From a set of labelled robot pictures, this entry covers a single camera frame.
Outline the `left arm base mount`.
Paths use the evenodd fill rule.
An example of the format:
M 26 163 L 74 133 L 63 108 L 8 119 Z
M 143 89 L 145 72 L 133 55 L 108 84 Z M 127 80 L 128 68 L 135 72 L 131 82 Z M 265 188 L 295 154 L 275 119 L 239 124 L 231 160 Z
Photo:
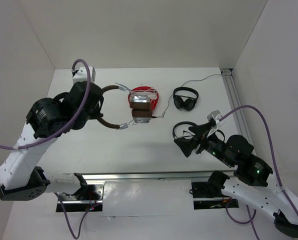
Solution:
M 59 193 L 64 209 L 67 213 L 102 212 L 104 198 L 104 182 L 90 184 L 83 196 Z

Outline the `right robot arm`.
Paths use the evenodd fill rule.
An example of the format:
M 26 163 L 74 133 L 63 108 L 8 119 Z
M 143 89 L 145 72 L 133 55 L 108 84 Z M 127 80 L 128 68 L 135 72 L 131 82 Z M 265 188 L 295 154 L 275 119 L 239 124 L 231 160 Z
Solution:
M 194 182 L 191 194 L 198 197 L 231 197 L 263 212 L 277 230 L 291 238 L 298 238 L 298 197 L 279 184 L 278 174 L 264 160 L 253 154 L 254 147 L 242 135 L 218 138 L 213 121 L 197 125 L 190 121 L 177 123 L 174 128 L 187 125 L 188 136 L 172 132 L 174 143 L 185 157 L 207 152 L 229 168 L 230 177 L 215 170 L 205 183 Z

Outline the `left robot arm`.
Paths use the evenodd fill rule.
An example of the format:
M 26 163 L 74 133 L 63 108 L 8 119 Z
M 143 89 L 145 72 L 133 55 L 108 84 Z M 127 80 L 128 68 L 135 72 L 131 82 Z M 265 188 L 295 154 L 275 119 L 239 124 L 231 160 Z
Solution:
M 102 89 L 76 82 L 69 92 L 36 101 L 26 116 L 20 138 L 0 165 L 0 199 L 30 201 L 43 193 L 63 193 L 81 200 L 88 184 L 80 173 L 46 172 L 38 162 L 56 140 L 70 130 L 82 129 L 88 120 L 100 117 Z

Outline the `brown silver headphones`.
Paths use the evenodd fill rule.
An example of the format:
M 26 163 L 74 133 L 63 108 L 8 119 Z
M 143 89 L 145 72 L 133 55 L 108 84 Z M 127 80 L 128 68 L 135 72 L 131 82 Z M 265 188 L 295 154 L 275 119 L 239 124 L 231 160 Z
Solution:
M 103 87 L 102 93 L 104 94 L 112 90 L 127 91 L 129 94 L 132 89 L 123 84 L 116 83 L 115 85 Z M 131 109 L 131 116 L 134 124 L 147 124 L 154 118 L 153 111 L 151 111 L 150 99 L 147 95 L 133 95 L 129 107 Z

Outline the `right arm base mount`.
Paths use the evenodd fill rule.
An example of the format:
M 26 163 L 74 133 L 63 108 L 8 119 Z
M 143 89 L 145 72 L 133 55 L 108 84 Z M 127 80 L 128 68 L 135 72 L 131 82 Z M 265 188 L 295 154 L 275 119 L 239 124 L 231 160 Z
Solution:
M 225 209 L 227 204 L 230 208 L 238 208 L 237 200 L 223 195 L 207 182 L 192 182 L 189 193 L 193 197 L 194 210 Z

